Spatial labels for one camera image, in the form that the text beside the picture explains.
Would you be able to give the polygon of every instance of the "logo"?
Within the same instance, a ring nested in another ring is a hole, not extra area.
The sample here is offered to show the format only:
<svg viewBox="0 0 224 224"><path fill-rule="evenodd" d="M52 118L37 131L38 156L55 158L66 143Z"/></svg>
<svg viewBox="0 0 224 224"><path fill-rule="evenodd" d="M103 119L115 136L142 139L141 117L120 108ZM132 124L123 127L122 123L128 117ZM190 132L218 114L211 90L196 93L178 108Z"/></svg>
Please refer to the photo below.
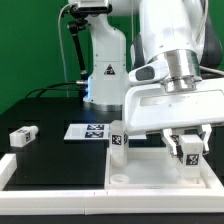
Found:
<svg viewBox="0 0 224 224"><path fill-rule="evenodd" d="M114 69L112 65L109 65L107 67L107 70L104 72L104 75L115 75Z"/></svg>

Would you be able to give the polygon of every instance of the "wall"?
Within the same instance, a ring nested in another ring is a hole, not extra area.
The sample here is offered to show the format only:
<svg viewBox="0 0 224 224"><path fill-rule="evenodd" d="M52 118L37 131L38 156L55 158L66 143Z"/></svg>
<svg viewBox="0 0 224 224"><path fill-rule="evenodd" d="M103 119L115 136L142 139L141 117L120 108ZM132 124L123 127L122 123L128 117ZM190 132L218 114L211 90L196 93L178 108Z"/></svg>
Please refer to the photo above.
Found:
<svg viewBox="0 0 224 224"><path fill-rule="evenodd" d="M57 19L66 0L1 0L0 3L0 113L29 91L64 81L59 48ZM216 31L224 45L222 27L223 0L210 1L210 12ZM69 81L79 78L79 69L71 36L62 21L62 32ZM110 18L110 23L121 29L130 47L130 18ZM92 70L91 41L87 31L81 36L85 61ZM130 58L127 63L130 69ZM49 93L46 96L65 96Z"/></svg>

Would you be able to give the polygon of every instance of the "small white block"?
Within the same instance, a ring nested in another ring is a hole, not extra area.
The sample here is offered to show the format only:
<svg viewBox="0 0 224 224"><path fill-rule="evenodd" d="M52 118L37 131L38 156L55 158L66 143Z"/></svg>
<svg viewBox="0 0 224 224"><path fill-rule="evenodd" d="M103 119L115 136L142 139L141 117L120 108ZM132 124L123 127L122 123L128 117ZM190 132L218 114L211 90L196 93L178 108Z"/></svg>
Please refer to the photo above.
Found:
<svg viewBox="0 0 224 224"><path fill-rule="evenodd" d="M38 128L36 126L22 127L9 135L12 147L23 147L36 139Z"/></svg>

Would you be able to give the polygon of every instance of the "black table surface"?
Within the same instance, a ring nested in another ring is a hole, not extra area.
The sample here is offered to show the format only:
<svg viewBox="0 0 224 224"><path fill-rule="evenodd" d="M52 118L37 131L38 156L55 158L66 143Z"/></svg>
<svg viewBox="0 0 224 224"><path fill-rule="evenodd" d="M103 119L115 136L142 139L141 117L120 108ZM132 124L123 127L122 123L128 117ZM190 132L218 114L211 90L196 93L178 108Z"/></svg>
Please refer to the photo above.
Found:
<svg viewBox="0 0 224 224"><path fill-rule="evenodd" d="M0 156L16 153L17 170L5 191L103 189L108 141L64 141L68 126L78 123L111 123L121 112L83 108L77 98L23 99L0 116ZM9 134L22 126L36 125L36 140L23 148L10 147ZM213 130L208 160L224 176L223 128ZM160 137L131 142L132 146L161 146ZM67 216L0 216L4 223L224 223L224 214L122 214Z"/></svg>

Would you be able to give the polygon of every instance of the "cable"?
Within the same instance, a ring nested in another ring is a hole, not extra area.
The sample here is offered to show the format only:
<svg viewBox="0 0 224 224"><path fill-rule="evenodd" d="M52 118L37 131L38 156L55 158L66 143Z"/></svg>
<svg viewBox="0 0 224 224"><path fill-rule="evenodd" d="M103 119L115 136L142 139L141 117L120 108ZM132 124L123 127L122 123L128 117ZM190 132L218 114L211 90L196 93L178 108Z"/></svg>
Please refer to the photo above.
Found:
<svg viewBox="0 0 224 224"><path fill-rule="evenodd" d="M47 86L46 88L43 88L42 91L41 91L40 93L38 93L36 97L40 97L40 96L43 95L48 89L53 89L53 88L56 88L56 87L68 86L68 85L76 85L76 82L57 83L57 84L53 84L53 85Z"/></svg>
<svg viewBox="0 0 224 224"><path fill-rule="evenodd" d="M38 91L43 91L46 92L46 91L76 91L77 89L53 89L53 88L41 88L41 89L34 89L32 91L30 91L26 96L25 96L25 99L27 99L31 94L35 93L35 92L38 92Z"/></svg>
<svg viewBox="0 0 224 224"><path fill-rule="evenodd" d="M61 16L64 12L64 10L71 6L71 4L65 5L58 16L58 35L59 35L59 43L60 43L60 49L61 49L61 57L62 57L62 63L63 63L63 70L64 70L64 79L65 82L68 82L68 75L67 75L67 68L66 68L66 61L65 61L65 53L64 53L64 46L63 46L63 40L62 40L62 33L61 33Z"/></svg>
<svg viewBox="0 0 224 224"><path fill-rule="evenodd" d="M206 71L206 72L212 72L212 73L224 76L224 72L223 71L219 71L219 70L211 69L211 68L206 68L206 67L203 67L203 66L200 66L200 69L203 70L203 71Z"/></svg>
<svg viewBox="0 0 224 224"><path fill-rule="evenodd" d="M134 0L131 2L131 38L134 41Z"/></svg>
<svg viewBox="0 0 224 224"><path fill-rule="evenodd" d="M196 43L197 44L199 44L199 42L201 40L201 37L203 35L203 32L205 30L205 25L206 25L206 21L207 21L207 17L208 17L208 8L209 8L209 2L208 2L208 0L205 0L205 12L204 12L204 16L202 18L199 33L198 33L197 38L196 38Z"/></svg>

